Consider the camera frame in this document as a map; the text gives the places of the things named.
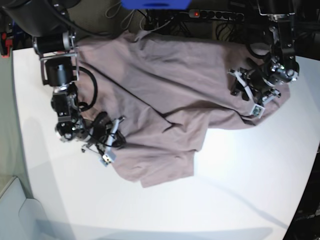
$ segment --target cloth fold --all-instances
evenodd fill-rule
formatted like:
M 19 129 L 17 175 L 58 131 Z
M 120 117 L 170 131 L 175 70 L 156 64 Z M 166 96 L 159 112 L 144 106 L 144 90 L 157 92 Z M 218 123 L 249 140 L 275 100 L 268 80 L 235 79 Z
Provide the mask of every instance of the cloth fold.
M 256 126 L 290 97 L 288 86 L 279 86 L 281 98 L 268 103 L 262 118 L 250 116 L 254 103 L 230 94 L 235 79 L 228 69 L 248 69 L 245 59 L 251 57 L 239 44 L 141 31 L 108 41 L 85 39 L 79 54 L 98 83 L 97 102 L 83 116 L 93 120 L 102 111 L 112 119 L 126 116 L 119 129 L 127 144 L 113 149 L 112 166 L 143 187 L 192 176 L 194 153 L 208 128 Z M 90 102 L 88 76 L 80 73 L 77 86 L 79 99 Z

